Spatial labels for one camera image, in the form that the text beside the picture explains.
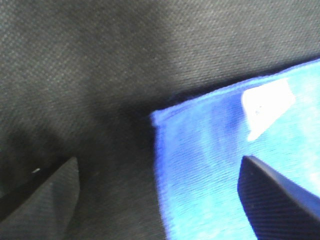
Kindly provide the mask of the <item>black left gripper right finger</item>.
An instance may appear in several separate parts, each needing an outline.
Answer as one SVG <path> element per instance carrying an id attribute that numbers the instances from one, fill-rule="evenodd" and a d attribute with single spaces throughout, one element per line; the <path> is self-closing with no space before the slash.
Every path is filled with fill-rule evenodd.
<path id="1" fill-rule="evenodd" d="M 320 198 L 257 157 L 242 158 L 237 193 L 257 239 L 320 238 Z"/>

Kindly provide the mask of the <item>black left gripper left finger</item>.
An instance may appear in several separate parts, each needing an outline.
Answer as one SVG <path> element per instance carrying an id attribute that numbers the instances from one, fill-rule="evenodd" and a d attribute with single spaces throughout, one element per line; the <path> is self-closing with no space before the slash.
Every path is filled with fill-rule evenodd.
<path id="1" fill-rule="evenodd" d="M 35 172 L 31 180 L 0 198 L 0 238 L 63 239 L 79 194 L 75 157 Z"/>

